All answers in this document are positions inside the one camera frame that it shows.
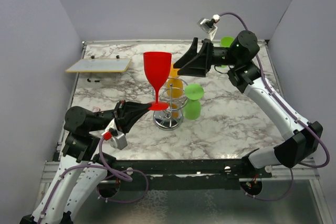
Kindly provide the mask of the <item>red wine glass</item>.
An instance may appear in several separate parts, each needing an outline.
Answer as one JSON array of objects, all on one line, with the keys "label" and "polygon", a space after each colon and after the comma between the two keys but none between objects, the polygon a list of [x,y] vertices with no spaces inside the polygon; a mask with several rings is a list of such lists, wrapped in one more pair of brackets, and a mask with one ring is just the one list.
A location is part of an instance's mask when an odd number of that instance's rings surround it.
[{"label": "red wine glass", "polygon": [[169,52],[148,51],[143,54],[144,73],[155,92],[155,101],[150,107],[152,111],[163,111],[169,107],[168,103],[159,101],[159,91],[169,77],[171,60]]}]

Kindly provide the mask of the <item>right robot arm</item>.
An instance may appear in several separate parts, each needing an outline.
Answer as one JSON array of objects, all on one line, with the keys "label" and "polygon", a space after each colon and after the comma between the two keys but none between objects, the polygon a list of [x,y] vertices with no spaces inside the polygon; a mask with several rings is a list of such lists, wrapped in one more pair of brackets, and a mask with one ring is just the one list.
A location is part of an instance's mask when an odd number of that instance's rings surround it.
[{"label": "right robot arm", "polygon": [[246,177],[254,177],[269,165],[292,168],[317,150],[322,125],[309,122],[289,106],[271,87],[261,68],[253,63],[260,50],[254,33],[241,31],[228,48],[215,47],[209,39],[202,41],[200,49],[197,43],[198,39],[194,38],[189,50],[174,64],[178,75],[205,77],[212,66],[230,66],[227,74],[231,84],[265,112],[284,139],[275,147],[245,155],[241,171]]}]

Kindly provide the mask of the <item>green wine glass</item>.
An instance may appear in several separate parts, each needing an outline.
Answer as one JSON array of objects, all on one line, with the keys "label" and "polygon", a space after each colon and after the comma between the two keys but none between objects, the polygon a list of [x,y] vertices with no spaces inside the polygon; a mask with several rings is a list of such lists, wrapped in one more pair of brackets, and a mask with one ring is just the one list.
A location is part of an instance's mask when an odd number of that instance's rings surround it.
[{"label": "green wine glass", "polygon": [[204,96],[204,89],[201,85],[192,83],[186,86],[184,93],[187,103],[183,108],[183,115],[188,120],[196,120],[201,114],[200,99]]},{"label": "green wine glass", "polygon": [[228,49],[230,48],[231,44],[234,42],[234,38],[230,36],[223,37],[220,40],[219,47],[214,48],[214,55],[218,59],[219,57],[226,55]]}]

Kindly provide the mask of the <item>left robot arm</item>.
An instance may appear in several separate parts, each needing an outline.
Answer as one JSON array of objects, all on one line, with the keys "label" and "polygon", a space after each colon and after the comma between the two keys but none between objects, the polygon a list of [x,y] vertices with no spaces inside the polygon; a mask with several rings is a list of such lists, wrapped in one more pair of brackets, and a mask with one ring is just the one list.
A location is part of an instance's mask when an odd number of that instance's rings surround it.
[{"label": "left robot arm", "polygon": [[68,109],[68,131],[56,174],[38,207],[21,223],[73,223],[88,196],[103,179],[131,182],[134,170],[116,170],[114,157],[103,153],[103,141],[117,149],[127,146],[125,135],[152,105],[121,100],[113,110]]}]

